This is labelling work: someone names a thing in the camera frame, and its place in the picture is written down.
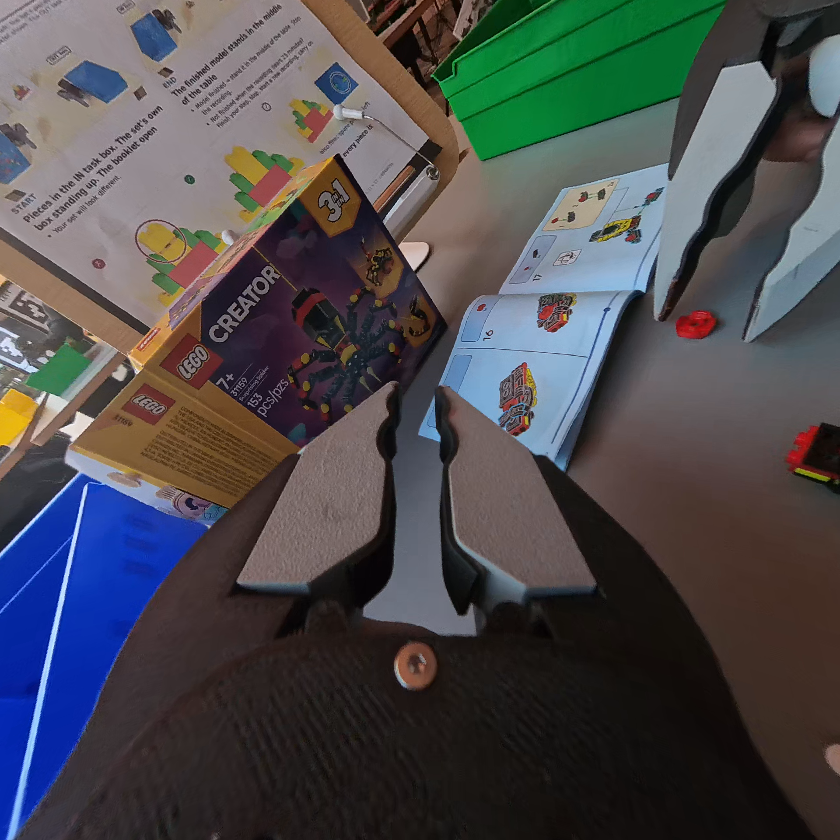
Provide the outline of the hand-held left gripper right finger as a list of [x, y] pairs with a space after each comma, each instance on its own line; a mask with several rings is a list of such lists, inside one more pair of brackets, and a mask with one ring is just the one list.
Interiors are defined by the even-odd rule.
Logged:
[[592, 595], [595, 577], [532, 452], [450, 387], [434, 398], [444, 585], [457, 614]]

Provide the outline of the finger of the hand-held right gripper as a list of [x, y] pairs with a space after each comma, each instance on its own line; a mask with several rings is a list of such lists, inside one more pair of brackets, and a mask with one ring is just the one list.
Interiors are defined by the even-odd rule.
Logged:
[[791, 226], [780, 259], [763, 278], [742, 339], [752, 342], [795, 308], [839, 260], [838, 155], [825, 154], [811, 204]]
[[778, 97], [778, 84], [756, 59], [692, 67], [679, 99], [654, 277], [654, 318], [664, 321], [684, 293], [696, 247], [725, 203], [726, 189]]

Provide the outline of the blue plastic bin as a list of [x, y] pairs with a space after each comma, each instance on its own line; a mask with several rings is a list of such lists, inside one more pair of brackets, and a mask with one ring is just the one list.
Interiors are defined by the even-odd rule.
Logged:
[[77, 476], [3, 549], [2, 838], [56, 779], [137, 619], [206, 530]]

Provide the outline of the green plastic bin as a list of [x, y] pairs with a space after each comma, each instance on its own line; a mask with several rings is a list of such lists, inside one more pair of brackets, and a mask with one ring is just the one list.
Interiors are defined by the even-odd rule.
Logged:
[[447, 99], [472, 88], [510, 98], [684, 24], [717, 19], [723, 2], [495, 2], [436, 69]]
[[454, 58], [461, 121], [503, 104], [595, 121], [677, 98], [723, 2], [550, 2]]
[[467, 113], [454, 109], [483, 161], [677, 98], [698, 46], [663, 34]]

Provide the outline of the lego instruction booklet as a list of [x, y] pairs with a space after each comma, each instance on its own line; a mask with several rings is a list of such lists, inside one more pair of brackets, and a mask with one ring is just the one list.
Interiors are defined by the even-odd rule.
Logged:
[[563, 189], [458, 328], [440, 384], [561, 470], [617, 325], [648, 291], [668, 180], [663, 163]]

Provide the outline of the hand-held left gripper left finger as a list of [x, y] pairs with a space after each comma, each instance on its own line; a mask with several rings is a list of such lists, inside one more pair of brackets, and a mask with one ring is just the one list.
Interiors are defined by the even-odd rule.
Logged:
[[383, 385], [299, 454], [238, 586], [360, 611], [392, 575], [401, 388]]

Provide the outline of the metal clip stand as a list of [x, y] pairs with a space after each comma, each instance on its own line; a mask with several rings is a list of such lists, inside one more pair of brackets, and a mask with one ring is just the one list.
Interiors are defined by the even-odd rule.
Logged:
[[407, 172], [395, 178], [394, 182], [380, 195], [381, 206], [377, 211], [388, 232], [400, 245], [409, 267], [419, 270], [431, 256], [432, 247], [425, 241], [408, 241], [404, 237], [414, 217], [440, 187], [440, 170], [425, 154], [415, 149], [390, 126], [372, 114], [347, 108], [342, 104], [335, 104], [332, 112], [334, 117], [342, 122], [360, 121], [378, 126], [410, 150], [413, 158], [419, 159], [423, 164], [422, 167], [411, 164]]

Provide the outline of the yellow bin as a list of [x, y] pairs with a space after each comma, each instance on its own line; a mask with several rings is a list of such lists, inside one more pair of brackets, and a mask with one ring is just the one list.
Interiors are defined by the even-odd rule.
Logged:
[[1, 446], [10, 447], [30, 425], [39, 403], [33, 397], [9, 389], [1, 398]]

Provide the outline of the person's right hand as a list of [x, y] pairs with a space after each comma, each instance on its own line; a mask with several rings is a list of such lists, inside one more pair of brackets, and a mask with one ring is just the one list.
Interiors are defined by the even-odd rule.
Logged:
[[833, 126], [833, 119], [814, 109], [806, 81], [791, 83], [784, 91], [791, 94], [790, 100], [762, 158], [777, 163], [813, 162]]

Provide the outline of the white printed box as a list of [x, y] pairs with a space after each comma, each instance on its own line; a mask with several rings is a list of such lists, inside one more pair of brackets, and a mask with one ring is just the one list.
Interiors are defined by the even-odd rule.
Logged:
[[135, 470], [111, 467], [72, 447], [66, 451], [65, 462], [105, 487], [175, 518], [210, 527], [228, 512], [226, 507], [210, 500], [173, 485], [158, 485]]

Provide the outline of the wooden furniture frame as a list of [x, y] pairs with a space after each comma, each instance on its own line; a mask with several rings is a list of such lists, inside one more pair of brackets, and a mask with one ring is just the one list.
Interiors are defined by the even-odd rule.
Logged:
[[371, 32], [422, 87], [494, 4], [494, 1], [350, 2]]

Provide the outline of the lego set box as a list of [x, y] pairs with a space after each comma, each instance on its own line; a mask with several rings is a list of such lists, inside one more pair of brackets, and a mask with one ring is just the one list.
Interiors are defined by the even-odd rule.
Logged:
[[309, 166], [133, 348], [69, 446], [231, 508], [446, 329], [340, 157]]

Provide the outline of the partly built lego model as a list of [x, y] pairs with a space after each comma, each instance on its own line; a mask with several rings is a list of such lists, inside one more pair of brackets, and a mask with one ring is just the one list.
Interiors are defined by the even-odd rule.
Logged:
[[839, 494], [839, 426], [812, 425], [796, 435], [785, 457], [792, 474]]

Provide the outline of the black white marker tag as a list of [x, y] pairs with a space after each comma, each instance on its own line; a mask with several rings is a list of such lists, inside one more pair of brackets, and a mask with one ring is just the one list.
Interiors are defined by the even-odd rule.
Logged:
[[1, 362], [24, 373], [42, 368], [67, 338], [66, 322], [10, 280], [1, 284]]

